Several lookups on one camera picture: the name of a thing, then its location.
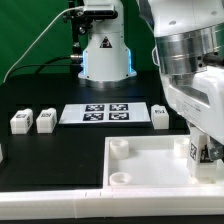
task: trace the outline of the label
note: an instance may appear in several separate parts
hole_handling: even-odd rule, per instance
[[[42,114],[41,115],[41,117],[50,117],[51,116],[51,114],[49,113],[49,114]]]
[[[194,144],[191,144],[190,156],[194,161],[196,161],[196,155],[197,155],[197,147]]]
[[[25,118],[26,117],[26,114],[18,114],[16,115],[16,118]]]
[[[28,116],[28,117],[27,117],[27,126],[29,127],[30,125],[31,125],[30,117]]]
[[[112,45],[107,37],[104,38],[100,48],[112,48]]]
[[[155,113],[156,114],[165,114],[165,111],[164,110],[155,110]]]
[[[201,109],[197,103],[176,100],[177,112],[196,126],[201,126]]]

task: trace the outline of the black and white pattern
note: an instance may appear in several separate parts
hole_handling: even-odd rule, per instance
[[[111,104],[110,111],[128,111],[128,104]]]
[[[86,112],[93,112],[93,111],[104,111],[104,105],[102,104],[95,104],[95,105],[87,105]]]
[[[103,113],[89,113],[84,114],[83,121],[102,121]]]
[[[111,121],[129,120],[129,113],[110,113],[109,120],[111,120]]]
[[[197,154],[197,148],[195,145],[191,144],[190,155],[191,155],[191,158],[195,161],[196,161],[196,154]]]
[[[26,117],[26,114],[18,114],[16,115],[16,118],[25,118]]]

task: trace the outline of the white tray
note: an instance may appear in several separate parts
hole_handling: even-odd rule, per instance
[[[106,138],[104,159],[104,188],[169,188],[194,187],[187,169],[187,158],[174,156],[174,140],[189,136],[151,136]],[[123,139],[129,142],[129,157],[122,160],[110,157],[109,143]],[[109,177],[113,173],[124,172],[132,177],[131,185],[110,186]],[[218,161],[216,182],[210,186],[224,186],[224,164]]]

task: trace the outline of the black tabletop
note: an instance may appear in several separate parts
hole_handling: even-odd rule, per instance
[[[57,124],[52,134],[12,135],[9,121],[30,108],[34,121],[41,110],[55,108],[58,119],[66,104],[145,102],[165,105],[169,130],[147,123]],[[157,72],[138,74],[135,83],[99,90],[78,84],[69,74],[20,75],[0,87],[0,192],[102,188],[105,137],[188,134],[186,122],[166,104]],[[223,223],[222,216],[139,217],[78,220],[10,221],[4,223]]]

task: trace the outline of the small white block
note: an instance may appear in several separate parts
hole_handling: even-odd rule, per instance
[[[42,110],[36,123],[38,133],[52,133],[57,123],[56,110],[53,108]]]
[[[154,129],[169,129],[169,114],[164,106],[154,105],[151,117]]]
[[[10,120],[12,134],[26,134],[33,124],[33,111],[19,110]]]

